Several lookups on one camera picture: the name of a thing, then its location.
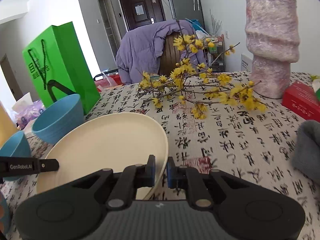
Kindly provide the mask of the calligraphy print tablecloth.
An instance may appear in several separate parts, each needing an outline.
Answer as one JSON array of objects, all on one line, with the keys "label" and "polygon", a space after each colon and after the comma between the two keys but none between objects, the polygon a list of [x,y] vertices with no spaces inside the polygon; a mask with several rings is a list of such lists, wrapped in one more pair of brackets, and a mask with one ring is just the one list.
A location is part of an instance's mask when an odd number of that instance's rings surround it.
[{"label": "calligraphy print tablecloth", "polygon": [[203,172],[220,169],[295,199],[306,220],[300,239],[319,239],[319,186],[292,166],[297,129],[303,119],[279,100],[261,98],[265,112],[219,103],[204,120],[194,119],[191,104],[164,100],[156,109],[137,94],[137,86],[107,89],[86,120],[135,112],[155,119],[168,137],[169,156],[178,165]]}]

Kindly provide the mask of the purple jacket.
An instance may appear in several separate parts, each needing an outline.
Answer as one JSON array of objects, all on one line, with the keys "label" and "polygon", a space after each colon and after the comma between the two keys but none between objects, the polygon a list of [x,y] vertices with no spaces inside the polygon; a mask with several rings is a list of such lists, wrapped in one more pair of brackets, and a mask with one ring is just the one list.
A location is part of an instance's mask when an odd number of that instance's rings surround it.
[{"label": "purple jacket", "polygon": [[186,20],[169,20],[138,27],[127,32],[116,54],[116,66],[123,84],[139,83],[143,72],[169,76],[176,63],[161,63],[166,37],[182,32],[195,35],[196,31]]}]

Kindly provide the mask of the green white carton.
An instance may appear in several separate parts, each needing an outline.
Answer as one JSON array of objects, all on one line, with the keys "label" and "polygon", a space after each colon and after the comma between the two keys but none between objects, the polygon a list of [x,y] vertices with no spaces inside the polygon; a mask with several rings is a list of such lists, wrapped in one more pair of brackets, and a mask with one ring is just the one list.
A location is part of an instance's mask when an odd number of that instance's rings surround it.
[{"label": "green white carton", "polygon": [[318,75],[312,75],[312,87],[315,93],[317,93],[320,89],[320,76]]}]

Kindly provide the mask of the yellow blossom branch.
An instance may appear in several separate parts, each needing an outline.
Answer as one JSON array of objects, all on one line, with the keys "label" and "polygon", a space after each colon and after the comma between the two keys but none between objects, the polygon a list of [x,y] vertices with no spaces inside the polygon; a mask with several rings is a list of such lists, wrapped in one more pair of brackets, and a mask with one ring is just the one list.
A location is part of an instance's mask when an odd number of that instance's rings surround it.
[{"label": "yellow blossom branch", "polygon": [[232,75],[216,73],[211,65],[192,63],[191,55],[206,48],[214,48],[211,38],[199,39],[194,34],[179,32],[174,38],[173,47],[183,53],[169,76],[155,76],[143,72],[138,84],[139,97],[147,96],[145,103],[151,102],[156,109],[163,107],[163,100],[177,98],[180,103],[192,105],[191,115],[195,119],[205,119],[208,108],[215,103],[229,106],[242,105],[246,110],[264,112],[267,105],[254,96],[257,83],[248,81],[233,85]]}]

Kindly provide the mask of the wooden chair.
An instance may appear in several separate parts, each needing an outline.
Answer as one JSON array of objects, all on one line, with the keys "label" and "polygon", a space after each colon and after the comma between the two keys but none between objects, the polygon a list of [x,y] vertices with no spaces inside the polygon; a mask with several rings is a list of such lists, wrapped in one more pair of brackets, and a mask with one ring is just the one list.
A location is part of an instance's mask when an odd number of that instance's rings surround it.
[{"label": "wooden chair", "polygon": [[178,38],[179,33],[173,32],[164,40],[163,54],[160,57],[159,75],[170,76],[176,68],[176,63],[180,61],[181,52],[173,45],[174,38]]}]

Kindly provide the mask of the dark entrance door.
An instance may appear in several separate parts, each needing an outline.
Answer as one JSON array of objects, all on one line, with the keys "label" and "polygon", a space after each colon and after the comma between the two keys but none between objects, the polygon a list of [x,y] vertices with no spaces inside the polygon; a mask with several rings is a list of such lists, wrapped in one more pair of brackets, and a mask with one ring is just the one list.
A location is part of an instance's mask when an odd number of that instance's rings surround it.
[{"label": "dark entrance door", "polygon": [[119,0],[128,30],[165,21],[162,0]]}]

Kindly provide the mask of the red box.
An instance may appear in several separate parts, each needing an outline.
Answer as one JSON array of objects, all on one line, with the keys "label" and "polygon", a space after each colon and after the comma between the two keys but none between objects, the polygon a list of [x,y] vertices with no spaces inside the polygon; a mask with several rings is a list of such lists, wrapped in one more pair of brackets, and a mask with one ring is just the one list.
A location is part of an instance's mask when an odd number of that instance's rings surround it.
[{"label": "red box", "polygon": [[305,120],[320,120],[319,100],[313,89],[300,81],[295,81],[286,90],[281,104]]}]

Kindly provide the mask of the cream plate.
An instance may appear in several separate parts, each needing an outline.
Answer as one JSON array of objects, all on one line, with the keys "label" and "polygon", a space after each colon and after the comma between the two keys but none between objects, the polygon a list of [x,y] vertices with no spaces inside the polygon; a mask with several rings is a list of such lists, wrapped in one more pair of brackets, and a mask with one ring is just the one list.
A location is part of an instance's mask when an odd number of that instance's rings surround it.
[{"label": "cream plate", "polygon": [[116,113],[95,118],[65,135],[50,150],[59,169],[37,178],[37,192],[51,190],[81,177],[111,168],[146,164],[155,156],[155,185],[161,181],[169,155],[167,135],[153,118],[139,113]]}]

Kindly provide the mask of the green paper shopping bag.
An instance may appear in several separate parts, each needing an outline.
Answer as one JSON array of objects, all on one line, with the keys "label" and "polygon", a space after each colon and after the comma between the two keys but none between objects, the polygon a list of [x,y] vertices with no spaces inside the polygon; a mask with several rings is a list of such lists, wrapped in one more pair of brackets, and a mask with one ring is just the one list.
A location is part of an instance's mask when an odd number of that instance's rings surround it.
[{"label": "green paper shopping bag", "polygon": [[24,48],[22,55],[45,107],[79,94],[87,114],[99,100],[72,22],[51,25]]}]

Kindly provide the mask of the purple textured vase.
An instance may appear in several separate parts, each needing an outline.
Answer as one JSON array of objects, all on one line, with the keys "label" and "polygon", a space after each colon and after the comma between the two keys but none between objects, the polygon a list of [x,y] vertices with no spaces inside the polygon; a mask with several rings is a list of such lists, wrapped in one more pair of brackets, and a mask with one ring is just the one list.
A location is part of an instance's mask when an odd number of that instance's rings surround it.
[{"label": "purple textured vase", "polygon": [[255,92],[282,98],[290,85],[290,65],[299,60],[297,1],[246,0],[245,32]]}]

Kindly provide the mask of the grey purple cloth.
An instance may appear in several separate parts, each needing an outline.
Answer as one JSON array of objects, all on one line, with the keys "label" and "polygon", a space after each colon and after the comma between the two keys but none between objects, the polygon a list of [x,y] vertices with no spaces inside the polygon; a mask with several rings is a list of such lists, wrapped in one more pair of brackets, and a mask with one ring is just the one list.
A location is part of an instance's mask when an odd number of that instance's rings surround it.
[{"label": "grey purple cloth", "polygon": [[297,131],[292,165],[319,185],[320,149],[319,122],[306,120]]}]

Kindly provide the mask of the blue bowl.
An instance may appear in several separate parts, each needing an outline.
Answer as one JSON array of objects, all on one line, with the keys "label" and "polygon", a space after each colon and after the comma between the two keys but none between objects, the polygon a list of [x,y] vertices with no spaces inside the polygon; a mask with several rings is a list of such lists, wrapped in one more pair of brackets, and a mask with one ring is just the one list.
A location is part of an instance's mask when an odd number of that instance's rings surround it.
[{"label": "blue bowl", "polygon": [[23,131],[16,132],[4,143],[1,157],[31,157],[31,149]]},{"label": "blue bowl", "polygon": [[49,106],[33,124],[32,132],[44,142],[56,144],[84,122],[84,110],[79,94],[61,98]]}]

